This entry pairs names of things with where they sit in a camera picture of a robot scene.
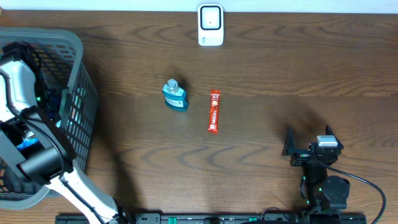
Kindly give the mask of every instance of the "red wrapper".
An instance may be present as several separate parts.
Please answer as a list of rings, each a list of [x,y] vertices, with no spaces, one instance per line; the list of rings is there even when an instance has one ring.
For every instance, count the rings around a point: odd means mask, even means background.
[[[210,102],[210,117],[208,132],[218,134],[218,113],[220,106],[220,95],[221,91],[211,90],[211,102]]]

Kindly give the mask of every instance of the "blue bottle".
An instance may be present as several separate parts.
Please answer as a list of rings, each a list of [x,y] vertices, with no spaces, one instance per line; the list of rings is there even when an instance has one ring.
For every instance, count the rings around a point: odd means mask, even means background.
[[[166,105],[173,110],[186,111],[188,109],[187,92],[178,86],[177,81],[170,79],[163,86]]]

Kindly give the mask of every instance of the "white plug-in device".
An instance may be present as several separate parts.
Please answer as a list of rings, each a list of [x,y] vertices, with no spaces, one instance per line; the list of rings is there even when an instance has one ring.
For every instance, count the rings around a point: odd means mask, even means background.
[[[36,77],[22,60],[11,61],[0,66],[0,121],[6,122],[14,115],[9,111],[6,100],[6,82],[9,82],[10,106],[21,112],[25,108],[37,105],[35,93]]]
[[[219,46],[224,41],[224,10],[219,4],[202,4],[198,8],[198,42],[202,46]]]

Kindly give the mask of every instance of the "gray plastic basket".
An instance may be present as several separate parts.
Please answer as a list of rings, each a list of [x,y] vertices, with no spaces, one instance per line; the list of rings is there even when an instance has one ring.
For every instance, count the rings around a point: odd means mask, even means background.
[[[15,41],[27,42],[40,55],[42,73],[49,88],[67,90],[64,91],[66,101],[61,105],[60,128],[76,151],[78,165],[85,170],[98,94],[81,61],[83,45],[80,39],[66,30],[0,27],[0,55],[1,47]],[[23,182],[13,174],[0,158],[0,208],[21,210],[39,203],[44,197],[58,196],[46,187]],[[10,181],[17,187],[9,189]]]

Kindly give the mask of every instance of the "bottle label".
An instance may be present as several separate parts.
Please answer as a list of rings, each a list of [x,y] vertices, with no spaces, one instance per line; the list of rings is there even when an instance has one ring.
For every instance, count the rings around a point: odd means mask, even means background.
[[[165,98],[166,98],[166,101],[167,101],[170,105],[176,106],[176,107],[183,107],[183,102],[182,102],[181,100],[172,100],[172,99],[169,99],[169,98],[167,98],[167,97],[165,97]]]

